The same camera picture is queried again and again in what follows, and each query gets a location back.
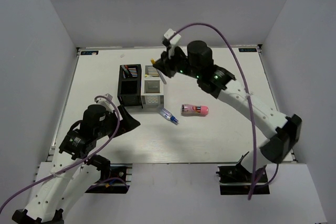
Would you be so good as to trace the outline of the green gel pen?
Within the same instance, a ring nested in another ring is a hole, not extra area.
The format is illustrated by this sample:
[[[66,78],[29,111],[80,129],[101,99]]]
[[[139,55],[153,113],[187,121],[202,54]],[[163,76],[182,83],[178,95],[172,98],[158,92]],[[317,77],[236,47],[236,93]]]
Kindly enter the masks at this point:
[[[124,65],[122,65],[121,66],[122,67],[122,70],[123,70],[123,75],[124,75],[124,78],[127,78],[128,77],[128,75],[125,73],[125,71],[124,71]]]

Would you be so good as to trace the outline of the clear blue glue bottle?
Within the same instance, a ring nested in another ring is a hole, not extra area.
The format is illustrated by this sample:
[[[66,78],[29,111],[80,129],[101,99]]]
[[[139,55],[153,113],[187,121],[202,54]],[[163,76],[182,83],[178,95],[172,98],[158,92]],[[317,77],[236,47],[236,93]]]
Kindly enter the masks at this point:
[[[165,108],[162,108],[160,110],[160,114],[168,121],[174,123],[175,125],[178,124],[178,119],[171,113],[169,112],[168,110],[166,110]]]

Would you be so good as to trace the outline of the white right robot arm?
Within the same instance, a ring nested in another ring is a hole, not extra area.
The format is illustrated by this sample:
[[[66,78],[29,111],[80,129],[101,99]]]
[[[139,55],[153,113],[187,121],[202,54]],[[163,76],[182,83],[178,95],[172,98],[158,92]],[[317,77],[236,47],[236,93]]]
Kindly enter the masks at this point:
[[[278,112],[252,95],[231,72],[214,64],[213,52],[205,42],[189,43],[187,52],[180,47],[167,49],[152,64],[168,78],[181,73],[196,79],[204,92],[230,105],[251,121],[254,130],[263,133],[266,140],[236,165],[241,180],[250,181],[258,169],[268,164],[280,164],[299,141],[301,117]]]

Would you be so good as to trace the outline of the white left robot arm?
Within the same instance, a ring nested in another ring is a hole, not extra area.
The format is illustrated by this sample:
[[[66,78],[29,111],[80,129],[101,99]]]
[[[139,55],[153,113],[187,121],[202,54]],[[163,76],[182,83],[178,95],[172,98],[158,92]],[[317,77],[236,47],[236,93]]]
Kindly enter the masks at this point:
[[[110,178],[111,162],[98,154],[90,155],[101,138],[118,137],[140,126],[120,105],[92,104],[75,122],[59,146],[52,163],[51,178],[23,209],[14,212],[16,223],[63,223],[66,214],[95,182]]]

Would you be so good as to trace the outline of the black pen holder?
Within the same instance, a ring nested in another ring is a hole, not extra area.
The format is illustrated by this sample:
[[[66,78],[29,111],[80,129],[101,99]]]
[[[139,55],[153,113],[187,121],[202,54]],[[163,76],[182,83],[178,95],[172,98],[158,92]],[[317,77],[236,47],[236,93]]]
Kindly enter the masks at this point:
[[[119,68],[119,81],[117,97],[124,107],[142,106],[141,101],[141,76],[142,67],[140,64],[127,65],[132,77],[124,78],[122,65]]]

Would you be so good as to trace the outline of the pink crayon jar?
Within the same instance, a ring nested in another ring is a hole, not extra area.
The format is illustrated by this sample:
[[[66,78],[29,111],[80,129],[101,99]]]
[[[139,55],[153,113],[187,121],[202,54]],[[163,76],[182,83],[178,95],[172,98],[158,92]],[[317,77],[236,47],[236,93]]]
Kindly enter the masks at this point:
[[[207,116],[209,109],[203,105],[182,104],[181,114],[183,116]]]

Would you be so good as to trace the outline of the white pen holder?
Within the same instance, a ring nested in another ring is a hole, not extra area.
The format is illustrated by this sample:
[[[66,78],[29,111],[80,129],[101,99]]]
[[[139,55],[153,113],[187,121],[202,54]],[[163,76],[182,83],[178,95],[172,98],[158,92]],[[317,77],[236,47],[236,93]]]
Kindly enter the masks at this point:
[[[144,109],[156,109],[164,106],[164,84],[157,70],[151,65],[143,65],[141,101]]]

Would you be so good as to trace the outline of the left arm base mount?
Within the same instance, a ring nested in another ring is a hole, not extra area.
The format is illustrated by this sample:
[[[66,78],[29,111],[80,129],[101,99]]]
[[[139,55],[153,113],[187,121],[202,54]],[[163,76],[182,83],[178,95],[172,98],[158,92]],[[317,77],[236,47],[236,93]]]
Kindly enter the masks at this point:
[[[87,194],[126,194],[131,186],[132,164],[112,164]]]

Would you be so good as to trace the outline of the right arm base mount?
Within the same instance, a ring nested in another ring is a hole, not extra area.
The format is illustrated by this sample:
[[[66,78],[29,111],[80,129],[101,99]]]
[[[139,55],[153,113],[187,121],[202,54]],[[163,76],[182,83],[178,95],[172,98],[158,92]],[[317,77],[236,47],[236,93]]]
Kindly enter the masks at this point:
[[[216,172],[219,178],[220,194],[222,196],[248,196],[251,186],[251,174],[246,172],[240,165],[219,165]],[[266,166],[256,171],[256,185],[254,187],[254,195],[269,195],[270,189]]]

